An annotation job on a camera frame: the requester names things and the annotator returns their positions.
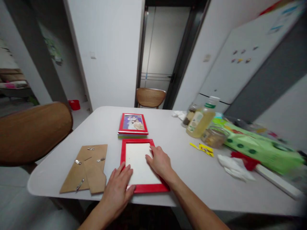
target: red picture frame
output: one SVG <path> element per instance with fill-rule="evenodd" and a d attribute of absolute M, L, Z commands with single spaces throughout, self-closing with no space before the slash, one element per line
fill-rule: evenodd
<path fill-rule="evenodd" d="M 122 141 L 121 164 L 126 161 L 126 144 L 131 143 L 149 143 L 154 146 L 152 139 L 125 139 Z M 137 184 L 134 193 L 158 193 L 169 192 L 170 188 L 167 183 L 159 176 L 161 184 Z"/>
<path fill-rule="evenodd" d="M 144 130 L 132 130 L 132 129 L 124 129 L 124 120 L 125 120 L 125 115 L 129 116 L 141 116 L 142 122 L 143 122 L 143 127 Z M 147 125 L 145 122 L 145 118 L 143 114 L 136 114 L 136 113 L 123 113 L 122 118 L 121 118 L 121 123 L 119 125 L 119 134 L 138 134 L 138 135 L 148 135 L 148 130 L 147 130 Z"/>

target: brown chair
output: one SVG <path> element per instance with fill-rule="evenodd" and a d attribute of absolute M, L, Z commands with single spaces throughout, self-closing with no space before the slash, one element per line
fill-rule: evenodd
<path fill-rule="evenodd" d="M 150 88 L 138 88 L 137 89 L 137 101 L 138 107 L 144 106 L 149 108 L 159 109 L 166 97 L 166 92 L 161 89 L 150 89 Z"/>
<path fill-rule="evenodd" d="M 0 166 L 20 166 L 31 174 L 37 166 L 35 162 L 64 140 L 72 127 L 71 111 L 60 102 L 0 118 Z"/>

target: photo frame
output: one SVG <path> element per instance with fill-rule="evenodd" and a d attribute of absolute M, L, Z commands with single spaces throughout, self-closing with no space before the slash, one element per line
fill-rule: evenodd
<path fill-rule="evenodd" d="M 119 134 L 148 135 L 147 125 L 143 114 L 123 113 Z"/>
<path fill-rule="evenodd" d="M 121 164 L 126 162 L 134 170 L 128 186 L 136 185 L 134 193 L 169 192 L 170 188 L 166 182 L 146 162 L 145 154 L 153 154 L 149 146 L 154 146 L 152 139 L 125 139 L 122 141 Z"/>

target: glass jar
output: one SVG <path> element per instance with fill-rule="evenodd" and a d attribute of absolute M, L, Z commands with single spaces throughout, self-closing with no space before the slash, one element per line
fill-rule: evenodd
<path fill-rule="evenodd" d="M 210 126 L 201 136 L 201 140 L 207 146 L 219 149 L 229 135 L 229 132 L 220 127 Z"/>
<path fill-rule="evenodd" d="M 186 117 L 185 119 L 182 121 L 181 125 L 183 127 L 187 127 L 188 124 L 190 123 L 190 121 L 193 119 L 194 117 L 194 113 L 196 112 L 196 110 L 199 108 L 199 105 L 197 104 L 194 104 L 192 103 L 190 106 L 189 106 L 189 109 L 187 110 L 186 112 Z"/>

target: white refrigerator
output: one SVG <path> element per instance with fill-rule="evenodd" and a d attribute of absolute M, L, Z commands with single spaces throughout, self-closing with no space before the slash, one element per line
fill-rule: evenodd
<path fill-rule="evenodd" d="M 216 96 L 216 111 L 224 113 L 303 11 L 304 1 L 294 1 L 233 29 L 194 103 Z"/>

